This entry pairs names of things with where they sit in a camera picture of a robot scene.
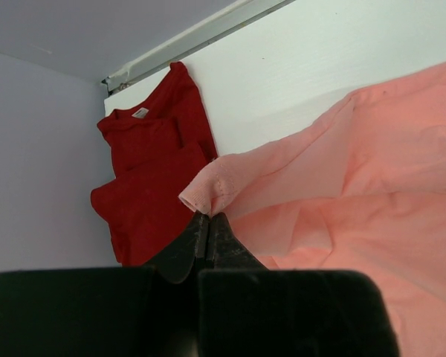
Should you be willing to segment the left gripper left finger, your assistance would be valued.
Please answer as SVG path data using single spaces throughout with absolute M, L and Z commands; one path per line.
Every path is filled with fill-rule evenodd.
M 0 356 L 197 356 L 197 213 L 134 268 L 0 272 Z

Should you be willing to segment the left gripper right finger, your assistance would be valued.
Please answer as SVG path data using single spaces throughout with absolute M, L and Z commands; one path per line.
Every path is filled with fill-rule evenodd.
M 399 356 L 381 292 L 358 271 L 269 270 L 210 221 L 198 275 L 201 356 Z

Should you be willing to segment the pink t-shirt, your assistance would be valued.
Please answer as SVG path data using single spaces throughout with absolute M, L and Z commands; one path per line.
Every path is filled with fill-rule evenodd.
M 180 193 L 268 268 L 374 280 L 403 356 L 446 356 L 446 62 L 346 95 Z

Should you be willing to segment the red folded t-shirt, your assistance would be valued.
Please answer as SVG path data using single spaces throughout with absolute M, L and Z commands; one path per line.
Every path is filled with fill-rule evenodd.
M 182 62 L 142 103 L 97 125 L 115 177 L 91 192 L 110 230 L 116 260 L 140 266 L 168 246 L 193 213 L 178 198 L 218 154 L 197 85 Z

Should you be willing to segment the aluminium table edge rail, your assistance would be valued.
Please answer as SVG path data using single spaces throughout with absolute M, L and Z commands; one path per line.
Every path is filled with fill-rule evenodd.
M 170 63 L 180 61 L 290 3 L 290 0 L 236 1 L 124 64 L 103 79 L 103 84 L 110 94 L 122 91 L 125 87 L 166 68 Z

